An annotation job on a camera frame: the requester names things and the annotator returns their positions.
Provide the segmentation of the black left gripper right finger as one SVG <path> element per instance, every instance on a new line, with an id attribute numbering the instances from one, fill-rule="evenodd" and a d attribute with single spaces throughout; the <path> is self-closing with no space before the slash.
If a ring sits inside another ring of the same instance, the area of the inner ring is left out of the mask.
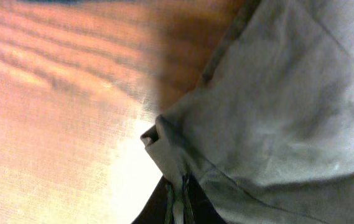
<path id="1" fill-rule="evenodd" d="M 185 176 L 185 222 L 226 224 L 192 174 Z"/>

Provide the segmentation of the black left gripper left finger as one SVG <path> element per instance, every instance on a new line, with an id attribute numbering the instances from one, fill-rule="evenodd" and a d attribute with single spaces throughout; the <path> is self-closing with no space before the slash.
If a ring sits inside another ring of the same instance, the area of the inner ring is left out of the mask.
<path id="1" fill-rule="evenodd" d="M 132 224 L 172 224 L 172 185 L 164 177 Z"/>

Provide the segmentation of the grey shorts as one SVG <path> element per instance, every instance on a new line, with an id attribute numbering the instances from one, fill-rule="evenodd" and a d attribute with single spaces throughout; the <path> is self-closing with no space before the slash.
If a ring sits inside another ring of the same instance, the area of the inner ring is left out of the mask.
<path id="1" fill-rule="evenodd" d="M 354 1 L 248 1 L 141 139 L 164 223 L 354 223 Z"/>

